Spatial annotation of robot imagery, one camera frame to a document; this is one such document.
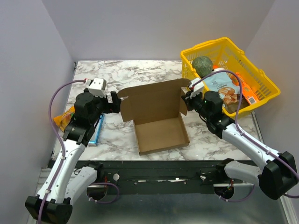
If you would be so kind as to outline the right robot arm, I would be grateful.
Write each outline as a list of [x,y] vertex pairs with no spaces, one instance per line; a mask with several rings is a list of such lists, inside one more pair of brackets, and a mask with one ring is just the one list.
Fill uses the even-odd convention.
[[246,154],[254,166],[225,159],[218,165],[215,178],[221,183],[239,179],[259,186],[270,199],[286,195],[299,182],[294,156],[274,150],[241,129],[237,121],[222,112],[220,97],[214,91],[195,95],[188,91],[182,95],[188,111],[196,111],[208,130]]

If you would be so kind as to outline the brown cardboard box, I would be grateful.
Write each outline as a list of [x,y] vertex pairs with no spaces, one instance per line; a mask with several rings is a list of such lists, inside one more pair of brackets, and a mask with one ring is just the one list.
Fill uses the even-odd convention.
[[185,78],[128,87],[117,96],[121,101],[124,122],[133,121],[139,155],[157,153],[189,145],[189,136],[182,119]]

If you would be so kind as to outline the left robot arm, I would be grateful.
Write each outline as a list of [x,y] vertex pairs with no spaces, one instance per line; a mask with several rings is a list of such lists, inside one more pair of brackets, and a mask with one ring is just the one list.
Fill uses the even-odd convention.
[[88,90],[77,95],[75,113],[59,140],[60,153],[47,180],[36,196],[29,196],[25,207],[39,224],[65,224],[69,221],[73,205],[90,184],[103,181],[100,165],[87,165],[74,179],[75,166],[95,132],[100,116],[104,113],[119,113],[121,99],[111,92],[112,102],[107,96],[95,96]]

